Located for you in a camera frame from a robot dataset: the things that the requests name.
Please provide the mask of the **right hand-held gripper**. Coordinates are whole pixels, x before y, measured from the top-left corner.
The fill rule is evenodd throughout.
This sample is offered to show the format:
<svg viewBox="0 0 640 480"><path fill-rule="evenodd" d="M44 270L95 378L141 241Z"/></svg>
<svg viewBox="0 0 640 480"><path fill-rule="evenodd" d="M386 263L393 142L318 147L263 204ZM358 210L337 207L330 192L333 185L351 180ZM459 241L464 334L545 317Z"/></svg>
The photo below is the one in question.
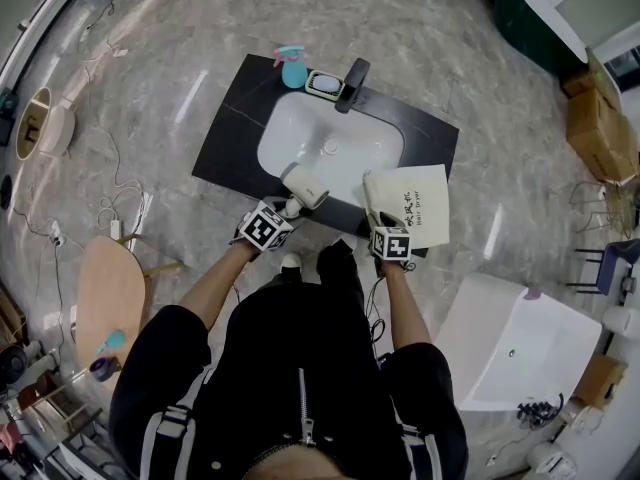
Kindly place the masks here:
<svg viewBox="0 0 640 480"><path fill-rule="evenodd" d="M405 222L385 212L378 214L379 225L371 226L369 251L377 274L383 273L383 263L411 270L412 238Z"/></svg>

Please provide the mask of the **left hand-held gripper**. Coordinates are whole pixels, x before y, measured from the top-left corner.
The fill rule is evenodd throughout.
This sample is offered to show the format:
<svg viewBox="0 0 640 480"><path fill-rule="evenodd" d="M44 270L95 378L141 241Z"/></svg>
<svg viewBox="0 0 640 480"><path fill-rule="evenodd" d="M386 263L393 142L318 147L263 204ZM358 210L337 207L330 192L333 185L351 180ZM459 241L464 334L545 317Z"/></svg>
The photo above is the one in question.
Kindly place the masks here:
<svg viewBox="0 0 640 480"><path fill-rule="evenodd" d="M279 196L268 196L258 202L240 219L230 243L245 240L259 253L279 248L294 228L299 228L307 218L305 213L290 221L281 216L278 212L286 208L287 202L287 198Z"/></svg>

